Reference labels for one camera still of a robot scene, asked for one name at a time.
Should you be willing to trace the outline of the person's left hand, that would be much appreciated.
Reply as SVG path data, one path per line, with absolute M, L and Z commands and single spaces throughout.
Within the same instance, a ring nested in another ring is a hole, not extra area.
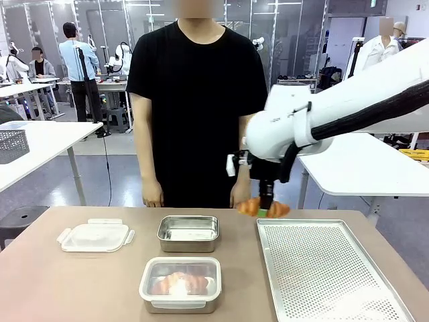
M 251 183 L 249 181 L 236 182 L 230 194 L 230 208 L 237 208 L 240 203 L 251 198 Z

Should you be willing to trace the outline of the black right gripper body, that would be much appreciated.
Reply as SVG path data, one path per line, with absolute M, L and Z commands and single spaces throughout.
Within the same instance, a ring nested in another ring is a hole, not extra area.
M 273 196 L 274 182 L 278 179 L 280 164 L 266 160 L 254 160 L 250 177 L 259 181 L 259 196 Z

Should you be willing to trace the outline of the person's right hand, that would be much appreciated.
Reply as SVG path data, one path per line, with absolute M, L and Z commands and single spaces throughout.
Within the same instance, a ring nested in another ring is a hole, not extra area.
M 142 188 L 143 204 L 146 207 L 163 207 L 164 193 L 157 180 L 144 180 Z

